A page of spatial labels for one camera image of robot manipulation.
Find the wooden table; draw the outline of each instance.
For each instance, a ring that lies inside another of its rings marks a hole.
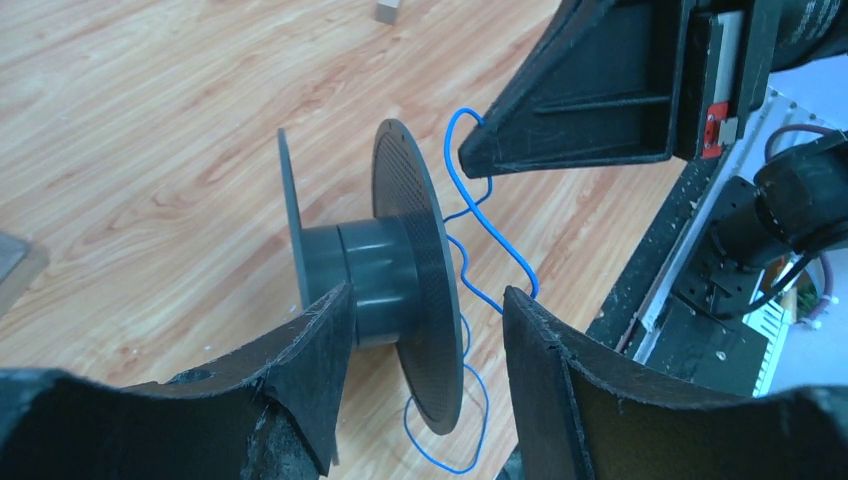
[[[448,118],[463,105],[485,111],[556,7],[414,0],[388,27],[373,0],[2,2],[0,230],[45,245],[50,266],[0,320],[0,365],[165,381],[292,318],[276,128],[287,129],[306,225],[369,214],[386,117],[415,134],[443,211],[456,211],[440,155]],[[499,177],[484,211],[537,269],[541,303],[585,328],[680,168]],[[528,285],[473,219],[449,231],[485,291]],[[500,319],[460,294],[470,363],[492,399],[474,478],[492,478],[516,442]],[[453,434],[412,421],[457,466],[481,425],[470,375],[466,392]],[[410,446],[407,395],[391,347],[353,356],[331,478],[448,476]]]

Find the perforated disc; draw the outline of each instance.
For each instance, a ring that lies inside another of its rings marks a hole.
[[[442,213],[418,146],[398,120],[385,120],[374,142],[375,218],[398,217],[418,270],[422,311],[417,332],[397,343],[418,410],[433,432],[453,430],[462,400],[459,300]]]

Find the loop of blue cable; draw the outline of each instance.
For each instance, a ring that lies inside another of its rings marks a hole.
[[[449,216],[445,217],[444,222],[447,223],[450,220],[460,218],[463,215],[466,215],[468,213],[473,213],[474,216],[477,218],[477,220],[480,222],[480,224],[483,226],[483,228],[485,228],[486,231],[488,231],[489,234],[492,237],[494,237],[495,240],[498,241],[498,243],[501,244],[501,246],[518,262],[518,264],[521,265],[521,268],[524,270],[524,272],[527,273],[527,276],[530,278],[530,283],[532,285],[532,292],[531,292],[530,296],[532,298],[536,298],[536,296],[539,293],[539,280],[536,277],[536,273],[533,271],[533,268],[530,267],[530,265],[527,263],[527,261],[524,259],[524,257],[522,257],[521,254],[519,254],[518,251],[515,250],[515,248],[503,237],[503,235],[501,235],[501,233],[498,232],[498,230],[494,227],[494,225],[492,225],[491,222],[489,222],[489,220],[486,219],[485,215],[483,215],[483,213],[479,209],[480,204],[485,202],[486,199],[488,199],[492,195],[492,191],[494,189],[494,184],[493,184],[492,178],[491,177],[488,178],[488,188],[486,190],[486,193],[480,199],[478,199],[477,201],[473,201],[471,199],[471,194],[468,193],[468,190],[465,188],[465,186],[462,184],[462,181],[459,179],[459,175],[457,174],[457,172],[456,172],[456,170],[453,166],[453,162],[451,161],[450,152],[451,152],[451,139],[453,138],[453,131],[456,128],[457,121],[464,114],[469,114],[469,115],[473,116],[477,120],[477,122],[480,123],[480,124],[483,123],[483,118],[477,112],[475,112],[474,110],[467,108],[467,107],[463,107],[463,108],[457,110],[456,113],[454,113],[453,117],[451,117],[451,121],[448,124],[447,132],[445,133],[444,156],[445,156],[445,164],[447,166],[448,173],[450,174],[451,179],[453,180],[454,185],[456,186],[457,190],[459,190],[460,195],[462,195],[463,200],[465,200],[465,203],[468,205],[468,208],[466,208],[465,210],[462,210],[461,212],[457,212],[453,215],[449,215]],[[483,293],[479,288],[477,288],[473,283],[471,283],[471,281],[468,280],[467,273],[468,273],[468,265],[470,263],[470,259],[468,257],[468,252],[465,250],[465,247],[462,245],[462,243],[460,243],[457,239],[455,239],[454,237],[452,237],[450,235],[447,236],[447,239],[452,244],[454,244],[459,249],[459,252],[462,254],[462,268],[460,269],[460,279],[462,280],[462,283],[466,287],[468,287],[469,290],[474,292],[474,294],[477,295],[480,299],[482,299],[483,301],[488,303],[492,308],[494,308],[495,311],[497,311],[499,314],[503,315],[503,308],[500,305],[498,305],[498,303],[496,301],[494,301],[491,297],[489,297],[488,295]],[[404,411],[403,411],[403,427],[406,430],[406,434],[407,434],[407,436],[409,436],[409,440],[412,442],[413,446],[415,446],[415,448],[418,449],[418,452],[421,453],[421,455],[424,456],[424,458],[426,458],[428,461],[430,461],[434,465],[442,468],[443,470],[450,472],[450,473],[453,473],[455,475],[466,474],[466,473],[472,471],[477,466],[477,462],[480,459],[480,452],[483,449],[483,442],[486,438],[486,428],[487,428],[488,423],[489,423],[489,392],[486,389],[486,384],[485,384],[485,382],[483,382],[483,378],[480,376],[480,374],[477,373],[477,371],[474,370],[473,367],[471,367],[467,363],[464,363],[466,356],[471,351],[471,325],[468,323],[468,320],[465,318],[464,315],[460,315],[460,318],[462,319],[462,323],[465,326],[465,331],[466,331],[466,345],[465,345],[465,349],[462,352],[463,367],[465,369],[467,369],[468,371],[470,371],[474,375],[474,377],[477,379],[477,381],[480,383],[480,387],[483,390],[483,396],[484,396],[485,401],[486,401],[486,407],[483,411],[483,428],[482,428],[482,431],[480,433],[480,441],[477,443],[477,448],[474,452],[474,458],[471,462],[471,465],[469,465],[468,467],[466,467],[464,469],[455,469],[455,468],[449,467],[449,466],[445,465],[444,463],[436,460],[430,454],[428,454],[426,451],[424,451],[424,449],[421,447],[421,445],[418,443],[418,441],[415,440],[415,437],[412,435],[412,432],[409,430],[409,408],[412,405],[412,397],[409,397],[409,399],[407,400],[406,407],[404,408]]]

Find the spool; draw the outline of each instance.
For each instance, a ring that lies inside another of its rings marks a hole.
[[[462,333],[442,213],[406,126],[384,120],[371,172],[372,218],[303,228],[285,133],[280,163],[300,297],[310,305],[353,287],[356,349],[395,344],[427,426],[450,433],[462,399]]]

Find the red clip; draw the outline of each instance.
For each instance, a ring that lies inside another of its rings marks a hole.
[[[704,152],[701,158],[716,158],[724,151],[718,144],[721,121],[727,120],[728,102],[714,103],[707,109],[707,126],[704,128]]]

